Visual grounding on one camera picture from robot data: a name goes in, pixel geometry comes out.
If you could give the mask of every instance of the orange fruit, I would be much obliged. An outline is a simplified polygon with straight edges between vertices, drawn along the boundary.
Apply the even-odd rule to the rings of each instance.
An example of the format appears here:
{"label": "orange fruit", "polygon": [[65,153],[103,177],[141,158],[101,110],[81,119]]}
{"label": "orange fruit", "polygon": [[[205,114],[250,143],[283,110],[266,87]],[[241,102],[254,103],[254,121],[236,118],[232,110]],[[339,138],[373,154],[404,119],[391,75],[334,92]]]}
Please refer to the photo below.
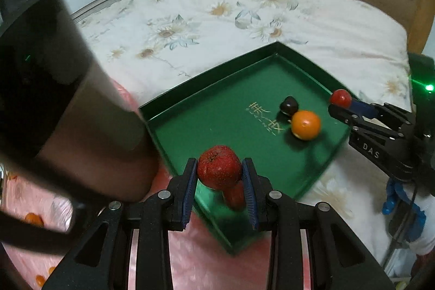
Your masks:
{"label": "orange fruit", "polygon": [[45,278],[42,275],[37,275],[35,280],[36,280],[36,284],[38,284],[39,287],[44,286]]}
{"label": "orange fruit", "polygon": [[44,226],[44,222],[42,221],[42,218],[39,215],[36,215],[35,213],[28,213],[24,220],[33,225],[37,226]]}
{"label": "orange fruit", "polygon": [[311,111],[297,111],[291,119],[291,132],[301,140],[312,140],[320,133],[320,118]]}

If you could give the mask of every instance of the hand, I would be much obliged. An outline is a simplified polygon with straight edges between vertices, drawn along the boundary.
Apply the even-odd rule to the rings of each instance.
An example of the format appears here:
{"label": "hand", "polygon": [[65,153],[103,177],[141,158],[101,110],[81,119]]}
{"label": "hand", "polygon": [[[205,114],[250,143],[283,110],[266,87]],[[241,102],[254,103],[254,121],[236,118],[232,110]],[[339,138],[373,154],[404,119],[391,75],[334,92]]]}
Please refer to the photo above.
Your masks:
{"label": "hand", "polygon": [[[415,186],[402,184],[394,179],[387,183],[387,200],[382,207],[382,214],[389,215],[399,200],[411,204]],[[412,211],[416,214],[414,223],[405,235],[409,248],[417,255],[426,255],[435,246],[435,197],[424,186],[418,186]]]}

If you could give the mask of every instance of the red fruit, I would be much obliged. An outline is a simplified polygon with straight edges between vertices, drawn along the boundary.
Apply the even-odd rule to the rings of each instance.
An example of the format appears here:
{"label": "red fruit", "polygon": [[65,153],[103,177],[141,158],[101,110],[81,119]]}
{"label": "red fruit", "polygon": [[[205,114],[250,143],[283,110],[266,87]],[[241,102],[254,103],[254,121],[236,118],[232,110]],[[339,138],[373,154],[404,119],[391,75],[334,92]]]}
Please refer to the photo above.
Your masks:
{"label": "red fruit", "polygon": [[246,207],[244,200],[243,183],[242,181],[231,188],[222,192],[225,204],[234,211],[242,211]]}
{"label": "red fruit", "polygon": [[349,108],[352,104],[352,97],[346,90],[338,89],[332,93],[329,102],[343,108]]}
{"label": "red fruit", "polygon": [[199,157],[197,174],[203,185],[223,191],[236,185],[242,165],[229,147],[216,145]]}

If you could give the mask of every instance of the blue glove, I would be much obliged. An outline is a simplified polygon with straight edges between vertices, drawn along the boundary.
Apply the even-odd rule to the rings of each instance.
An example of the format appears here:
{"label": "blue glove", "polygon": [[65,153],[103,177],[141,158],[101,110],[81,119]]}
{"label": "blue glove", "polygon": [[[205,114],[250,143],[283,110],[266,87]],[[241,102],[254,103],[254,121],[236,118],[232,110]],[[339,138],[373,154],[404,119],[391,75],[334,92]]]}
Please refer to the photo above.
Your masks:
{"label": "blue glove", "polygon": [[[413,194],[413,188],[407,188],[407,192],[403,188],[403,184],[392,178],[388,180],[387,183],[387,200],[382,207],[382,214],[390,215],[395,209],[399,200],[404,201],[408,205],[411,205],[411,198]],[[408,242],[414,242],[421,237],[423,233],[423,228],[426,224],[426,214],[420,209],[420,207],[413,203],[412,211],[416,214],[414,223],[410,226],[409,230],[405,235],[405,239]]]}

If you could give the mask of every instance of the cherry tomato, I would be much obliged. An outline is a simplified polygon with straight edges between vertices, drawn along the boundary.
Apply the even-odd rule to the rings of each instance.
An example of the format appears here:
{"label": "cherry tomato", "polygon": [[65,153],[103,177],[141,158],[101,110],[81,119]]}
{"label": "cherry tomato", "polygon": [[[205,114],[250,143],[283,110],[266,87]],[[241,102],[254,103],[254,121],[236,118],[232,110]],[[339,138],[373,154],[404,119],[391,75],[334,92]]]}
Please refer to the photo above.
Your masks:
{"label": "cherry tomato", "polygon": [[39,215],[36,215],[35,213],[28,213],[24,218],[24,220],[29,224],[33,224],[36,226],[44,226],[44,222],[42,221],[42,218]]}
{"label": "cherry tomato", "polygon": [[352,104],[352,97],[346,90],[338,89],[332,93],[329,102],[343,108],[349,108]]}
{"label": "cherry tomato", "polygon": [[36,284],[38,284],[39,287],[43,287],[45,284],[45,278],[42,275],[37,275],[36,278]]}
{"label": "cherry tomato", "polygon": [[244,200],[243,183],[242,181],[222,192],[225,204],[234,211],[242,211],[246,207]]}
{"label": "cherry tomato", "polygon": [[320,118],[311,111],[298,111],[291,119],[291,132],[301,140],[312,140],[320,133]]}

